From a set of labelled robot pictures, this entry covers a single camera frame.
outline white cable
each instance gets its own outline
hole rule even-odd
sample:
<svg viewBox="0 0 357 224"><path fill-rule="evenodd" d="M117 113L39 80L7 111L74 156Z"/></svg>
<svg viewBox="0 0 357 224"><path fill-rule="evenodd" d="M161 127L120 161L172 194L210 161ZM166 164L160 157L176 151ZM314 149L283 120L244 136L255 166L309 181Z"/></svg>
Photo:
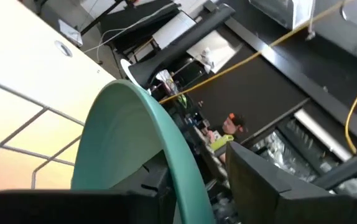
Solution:
<svg viewBox="0 0 357 224"><path fill-rule="evenodd" d="M121 32L119 32L119 33L117 33L116 35L114 35L113 37L109 38L107 41L104 41L102 44L99 44L99 45L96 46L96 47L92 47L92 48L90 48L90 49L84 51L83 53L89 52L89 51L94 50L94 49L98 49L99 47L101 47L101 46L104 45L105 43L109 42L110 40L114 39L114 38L117 37L118 35L122 34L124 31L126 31L126 30L128 30L128 29L134 27L135 25L137 25L137 24L139 24L139 23L141 23L141 22L146 21L148 18L150 18L150 17L152 17L152 16L158 14L160 11L164 10L165 8L167 8L167 7L169 7L169 6L173 5L173 4L175 4L175 3L172 2L172 3L170 3L170 4L167 4L166 6L164 6L164 7L160 8L160 9L158 9L156 12L152 13L151 15L146 16L146 17L143 17L142 19L138 20L138 21L135 22L134 24L132 24L132 25L130 25L130 26L124 28Z"/></svg>
<svg viewBox="0 0 357 224"><path fill-rule="evenodd" d="M111 31L124 30L124 29L125 29L125 28L123 28L123 29L111 29L111 30L107 30L107 31L104 32L103 35L101 35L100 42L98 42L99 47L97 47L97 53L96 53L97 62L100 61L100 58L99 58L99 56L98 56L98 52L99 52L99 49L100 49L100 47L101 47L100 44L101 44L101 42L103 41L104 35L105 35L106 33L108 33L108 32L111 32Z"/></svg>

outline metal rod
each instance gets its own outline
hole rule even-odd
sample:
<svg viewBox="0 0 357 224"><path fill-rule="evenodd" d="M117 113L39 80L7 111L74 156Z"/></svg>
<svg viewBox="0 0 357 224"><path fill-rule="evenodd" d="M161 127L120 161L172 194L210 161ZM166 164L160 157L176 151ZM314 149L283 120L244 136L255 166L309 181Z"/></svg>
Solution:
<svg viewBox="0 0 357 224"><path fill-rule="evenodd" d="M44 166L46 166L50 161L52 161L53 159L55 159L57 156L59 156L61 153L63 153L65 150L67 150L69 147L71 147L73 144L75 144L79 139L81 138L81 136L78 136L77 138L75 138L72 142L68 143L66 146L64 146L62 149L60 149L57 153L55 153L54 155L52 155L49 159L47 159L46 161L44 161L40 166L36 167L36 169L33 171L32 173L32 183L30 188L31 189L35 189L36 186L36 173L37 171L39 171L41 168L43 168Z"/></svg>
<svg viewBox="0 0 357 224"><path fill-rule="evenodd" d="M34 122L39 116L44 114L48 108L43 108L41 109L37 114L35 114L31 119L29 119L27 122L25 122L23 125L21 125L19 128L17 128L15 131L13 131L10 135L8 135L5 139L3 139L0 142L0 147L2 147L5 143L10 141L14 136L16 136L18 133L20 133L24 128L26 128L28 125L30 125L32 122Z"/></svg>
<svg viewBox="0 0 357 224"><path fill-rule="evenodd" d="M65 113L62 113L62 112L59 111L59 110L56 110L56 109L54 109L54 108L51 108L51 107L49 107L49 106L47 106L47 105L45 105L45 104L43 104L43 103L41 103L41 102L39 102L39 101L37 101L37 100L34 100L34 99L30 98L29 96L26 96L26 95L24 95L24 94L22 94L22 93L19 93L18 91L15 91L15 90L13 90L12 88L9 88L9 87L7 87L7 86L5 86L5 85L0 84L0 89L2 89L2 90L4 90L4 91L8 91L9 93L12 93L12 94L14 94L14 95L16 95L16 96L18 96L18 97L21 97L21 98L23 98L23 99L25 99L25 100L27 100L27 101L33 103L33 104L36 104L36 105L38 105L38 106L41 106L41 107L43 107L43 108L48 108L51 112L53 112L53 113L55 113L55 114L57 114L57 115L60 115L60 116L66 118L66 119L68 119L68 120L70 120L70 121L73 121L73 122L75 122L76 124L80 124L80 125L82 125L82 126L85 125L83 122L81 122L81 121L79 121L79 120L77 120L77 119L75 119L75 118L72 118L71 116L69 116L69 115L67 115L67 114L65 114Z"/></svg>
<svg viewBox="0 0 357 224"><path fill-rule="evenodd" d="M107 8L107 10L101 13L101 15L99 15L95 20L93 20L90 24L88 24L82 31L80 31L80 35L85 35L91 28L97 25L97 23L101 22L106 17L106 15L108 15L108 13L111 12L114 8L116 8L116 6L118 6L121 2L123 2L123 0L115 1L115 3L111 7Z"/></svg>
<svg viewBox="0 0 357 224"><path fill-rule="evenodd" d="M3 145L3 146L1 146L1 149L6 149L6 150L9 150L9 151L22 153L22 154L25 154L25 155L28 155L28 156L34 156L34 157L38 157L38 158L41 158L41 159L50 159L50 156L42 155L42 154L39 154L39 153L36 153L36 152L27 151L25 149L19 149L17 147ZM59 162L61 164L65 164L65 165L68 165L68 166L74 166L75 165L73 162L68 162L68 161L65 161L63 159L53 159L53 161L54 162Z"/></svg>
<svg viewBox="0 0 357 224"><path fill-rule="evenodd" d="M349 151L347 151L334 137L323 129L305 110L299 110L294 114L294 116L340 160L346 162L353 157Z"/></svg>
<svg viewBox="0 0 357 224"><path fill-rule="evenodd" d="M181 70L183 70L184 68L186 68L188 65L190 65L192 62L194 62L196 60L196 58L191 58L191 60L189 62L187 62L184 66L182 66L181 68L179 68L176 72L174 72L173 74L171 74L171 78L173 78L176 74L178 74L178 72L180 72ZM151 90L151 92L155 91L156 89L158 89L161 85L163 84L163 82L161 82L160 84L158 84L153 90Z"/></svg>
<svg viewBox="0 0 357 224"><path fill-rule="evenodd" d="M333 168L326 174L312 181L312 184L317 185L325 190L330 190L339 186L346 180L357 177L357 156L349 159L345 163Z"/></svg>
<svg viewBox="0 0 357 224"><path fill-rule="evenodd" d="M251 139L253 139L256 136L258 136L259 134L263 133L265 130L267 130L267 129L273 127L274 125L276 125L279 121L283 120L288 115L290 115L292 113L295 113L295 111L301 109L301 107L303 107L309 100L310 100L310 98L304 99L303 101L301 101L300 103L298 103L297 105L292 107L290 110L286 111L284 114L280 115L278 118L276 118L275 120L271 121L269 124L265 125L263 128L258 130L256 133L252 134L251 136L247 137L245 140L241 141L241 144L247 143Z"/></svg>

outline yellow cable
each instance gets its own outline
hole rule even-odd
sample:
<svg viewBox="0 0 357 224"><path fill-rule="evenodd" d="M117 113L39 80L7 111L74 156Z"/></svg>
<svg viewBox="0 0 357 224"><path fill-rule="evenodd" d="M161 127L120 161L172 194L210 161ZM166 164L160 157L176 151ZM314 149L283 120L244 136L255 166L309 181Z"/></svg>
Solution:
<svg viewBox="0 0 357 224"><path fill-rule="evenodd" d="M344 6L345 4L347 4L348 2L351 2L351 1L354 1L354 0L346 0L346 1L341 1L341 2L336 3L335 5L330 7L329 9L327 9L327 10L321 12L320 14L318 14L317 16L315 16L313 18L313 21L317 22L318 20L320 20L320 19L324 18L325 16L333 13L334 11L336 11L337 9L339 9L340 7ZM276 41L274 41L272 44L269 45L268 49L271 48L271 47L275 47L277 44L280 44L281 42L285 41L289 37L291 37L294 34L298 33L300 30L308 27L308 25L310 25L310 20L308 20L308 22L304 23L300 27L298 27L298 28L288 32L287 34L283 35L281 38L277 39ZM194 90L196 88L199 88L199 87L203 86L204 84L206 84L206 83L208 83L208 82L210 82L210 81L212 81L212 80L214 80L214 79L216 79L218 77L221 77L222 75L227 74L228 72L238 68L241 65L244 65L244 64L250 62L251 60L255 59L257 56L261 55L263 50L260 50L260 51L256 52L255 54L253 54L252 56L248 57L247 59L245 59L245 60L233 65L230 68L227 68L226 70L216 74L213 77L208 78L207 80L205 80L205 81L203 81L201 83L198 83L197 85L195 85L195 86L193 86L193 87L191 87L191 88L189 88L187 90L184 90L184 91L182 91L180 93L177 93L176 95L170 96L170 97L168 97L166 99L163 99L163 100L159 101L159 103L163 104L163 103L165 103L165 102L167 102L167 101L169 101L171 99L174 99L174 98L176 98L176 97L178 97L178 96L180 96L182 94L188 93L188 92L190 92L190 91L192 91L192 90Z"/></svg>
<svg viewBox="0 0 357 224"><path fill-rule="evenodd" d="M350 135L348 134L348 125L350 123L350 118L351 115L354 112L355 107L357 106L357 98L355 98L353 106L351 106L350 111L348 112L348 116L347 116L347 120L346 120L346 124L345 124L345 136L346 136L346 140L347 140L347 144L350 147L351 151L353 151L354 154L357 153L357 148L355 147L355 145L353 144Z"/></svg>

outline clear plastic wrap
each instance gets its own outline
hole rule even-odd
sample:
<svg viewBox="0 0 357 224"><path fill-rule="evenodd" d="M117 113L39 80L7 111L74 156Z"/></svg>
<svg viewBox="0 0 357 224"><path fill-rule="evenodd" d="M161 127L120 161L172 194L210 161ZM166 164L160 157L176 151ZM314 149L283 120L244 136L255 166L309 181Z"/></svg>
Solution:
<svg viewBox="0 0 357 224"><path fill-rule="evenodd" d="M317 177L309 165L279 139L276 132L256 144L258 148L264 146L267 147L267 150L261 154L261 157L277 167L307 182Z"/></svg>

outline black speaker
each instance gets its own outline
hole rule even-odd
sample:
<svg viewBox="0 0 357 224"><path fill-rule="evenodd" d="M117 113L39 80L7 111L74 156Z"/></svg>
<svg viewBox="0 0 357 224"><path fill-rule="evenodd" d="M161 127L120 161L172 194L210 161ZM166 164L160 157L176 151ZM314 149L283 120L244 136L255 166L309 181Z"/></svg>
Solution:
<svg viewBox="0 0 357 224"><path fill-rule="evenodd" d="M222 25L234 13L233 8L221 4L202 21L161 50L155 57L134 65L130 65L127 61L121 61L126 75L134 84L148 89L157 72L165 69L176 58L182 56L190 47Z"/></svg>

